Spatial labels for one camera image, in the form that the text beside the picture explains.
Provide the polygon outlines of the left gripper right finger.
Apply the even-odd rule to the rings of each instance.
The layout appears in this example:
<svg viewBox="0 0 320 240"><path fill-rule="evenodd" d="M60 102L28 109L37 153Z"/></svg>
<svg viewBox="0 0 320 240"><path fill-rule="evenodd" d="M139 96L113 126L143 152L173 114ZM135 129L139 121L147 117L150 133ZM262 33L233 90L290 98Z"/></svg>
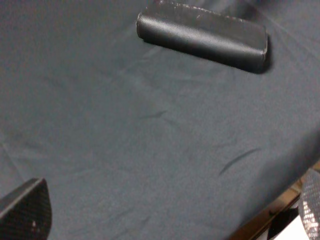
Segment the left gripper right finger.
<svg viewBox="0 0 320 240"><path fill-rule="evenodd" d="M320 239L320 172L310 169L302 185L298 212L310 240Z"/></svg>

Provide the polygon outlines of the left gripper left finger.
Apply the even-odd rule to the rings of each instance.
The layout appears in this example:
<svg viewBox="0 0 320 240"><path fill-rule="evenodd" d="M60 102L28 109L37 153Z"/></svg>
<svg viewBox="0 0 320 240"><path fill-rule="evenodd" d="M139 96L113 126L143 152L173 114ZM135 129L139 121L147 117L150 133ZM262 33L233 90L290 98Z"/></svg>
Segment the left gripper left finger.
<svg viewBox="0 0 320 240"><path fill-rule="evenodd" d="M2 240L46 240L52 227L47 181L31 178L0 199Z"/></svg>

